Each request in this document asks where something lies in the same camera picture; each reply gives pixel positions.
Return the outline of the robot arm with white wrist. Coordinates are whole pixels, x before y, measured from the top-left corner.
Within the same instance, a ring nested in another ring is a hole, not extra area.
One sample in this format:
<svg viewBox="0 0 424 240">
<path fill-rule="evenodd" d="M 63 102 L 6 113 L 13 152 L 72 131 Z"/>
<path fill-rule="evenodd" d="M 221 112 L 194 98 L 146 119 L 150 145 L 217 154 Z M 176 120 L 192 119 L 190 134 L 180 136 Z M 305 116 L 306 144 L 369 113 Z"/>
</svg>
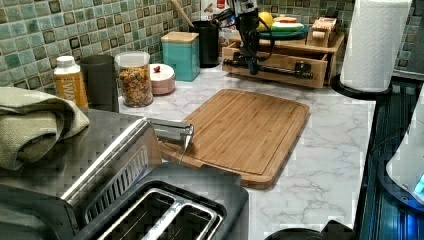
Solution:
<svg viewBox="0 0 424 240">
<path fill-rule="evenodd" d="M 231 63 L 244 64 L 251 75 L 257 75 L 259 16 L 256 0 L 227 0 L 227 4 L 229 8 L 214 15 L 212 22 L 219 28 L 227 28 L 230 27 L 230 24 L 223 26 L 222 22 L 234 17 L 233 25 L 236 27 L 242 43 L 239 47 L 239 54 L 231 60 Z"/>
</svg>

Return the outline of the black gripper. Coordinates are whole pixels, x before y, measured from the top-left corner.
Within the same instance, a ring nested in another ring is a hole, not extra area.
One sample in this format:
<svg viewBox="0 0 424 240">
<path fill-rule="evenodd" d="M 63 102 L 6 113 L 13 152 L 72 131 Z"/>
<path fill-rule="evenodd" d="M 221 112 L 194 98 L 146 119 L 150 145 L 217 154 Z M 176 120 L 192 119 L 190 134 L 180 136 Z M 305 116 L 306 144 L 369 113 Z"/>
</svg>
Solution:
<svg viewBox="0 0 424 240">
<path fill-rule="evenodd" d="M 258 74 L 257 64 L 257 27 L 259 26 L 258 10 L 250 8 L 247 12 L 242 12 L 240 9 L 236 11 L 236 29 L 242 40 L 240 52 L 246 58 L 247 65 L 251 75 Z"/>
</svg>

